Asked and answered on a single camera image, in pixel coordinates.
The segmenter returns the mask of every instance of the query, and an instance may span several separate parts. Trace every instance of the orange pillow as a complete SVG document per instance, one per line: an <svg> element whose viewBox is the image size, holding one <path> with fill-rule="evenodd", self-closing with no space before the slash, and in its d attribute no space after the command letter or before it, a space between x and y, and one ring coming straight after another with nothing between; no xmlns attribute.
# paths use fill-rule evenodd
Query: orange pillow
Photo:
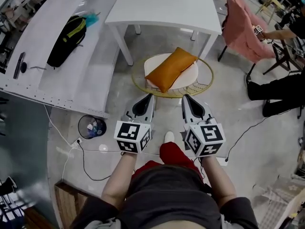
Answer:
<svg viewBox="0 0 305 229"><path fill-rule="evenodd" d="M164 60L163 63L150 72L145 79L150 80L162 93L165 93L171 88L180 73L190 67L195 60L197 60L197 57L191 55L182 48L176 48L176 50Z"/></svg>

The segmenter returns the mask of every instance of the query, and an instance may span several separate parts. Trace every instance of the red shorts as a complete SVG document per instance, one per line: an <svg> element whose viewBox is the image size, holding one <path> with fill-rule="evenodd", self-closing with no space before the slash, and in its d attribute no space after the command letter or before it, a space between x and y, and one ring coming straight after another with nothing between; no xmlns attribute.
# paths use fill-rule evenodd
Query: red shorts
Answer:
<svg viewBox="0 0 305 229"><path fill-rule="evenodd" d="M190 160L182 152L182 150L178 147L176 143L169 142L162 144L160 147L160 159L164 162L165 165L177 165L177 166L187 167L189 169L196 171L201 176L199 169L194 165L193 161ZM142 171L146 169L161 165L162 164L150 160L144 166L137 169L136 172L133 174L132 178L134 178L136 175L140 174Z"/></svg>

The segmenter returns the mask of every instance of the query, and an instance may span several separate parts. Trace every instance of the power outlet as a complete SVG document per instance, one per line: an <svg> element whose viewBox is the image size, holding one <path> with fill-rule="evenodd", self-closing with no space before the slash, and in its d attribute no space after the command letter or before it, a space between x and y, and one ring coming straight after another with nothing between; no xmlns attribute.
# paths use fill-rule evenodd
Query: power outlet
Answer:
<svg viewBox="0 0 305 229"><path fill-rule="evenodd" d="M82 143L82 139L79 137L79 138L77 138L77 140L75 140L74 143L71 144L72 148L76 148L76 149L78 148L78 143L77 143L77 141L79 141L80 143Z"/></svg>

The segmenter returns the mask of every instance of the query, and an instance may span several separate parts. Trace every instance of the black backpack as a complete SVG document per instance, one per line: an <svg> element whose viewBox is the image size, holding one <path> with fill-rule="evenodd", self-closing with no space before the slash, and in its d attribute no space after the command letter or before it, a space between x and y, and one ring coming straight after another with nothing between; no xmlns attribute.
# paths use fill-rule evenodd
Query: black backpack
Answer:
<svg viewBox="0 0 305 229"><path fill-rule="evenodd" d="M85 18L77 15L70 17L51 51L48 64L54 68L61 66L84 39L86 31Z"/></svg>

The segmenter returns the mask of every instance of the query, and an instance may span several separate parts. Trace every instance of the pink cloth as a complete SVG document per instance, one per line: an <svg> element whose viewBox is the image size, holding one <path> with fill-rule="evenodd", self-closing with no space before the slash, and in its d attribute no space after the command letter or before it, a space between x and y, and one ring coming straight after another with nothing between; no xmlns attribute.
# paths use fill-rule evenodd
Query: pink cloth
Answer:
<svg viewBox="0 0 305 229"><path fill-rule="evenodd" d="M260 25L265 31L267 24L250 11L244 0L227 2L228 15L224 21L223 31L226 45L253 63L261 59L275 58L270 44L260 42L252 28L253 25Z"/></svg>

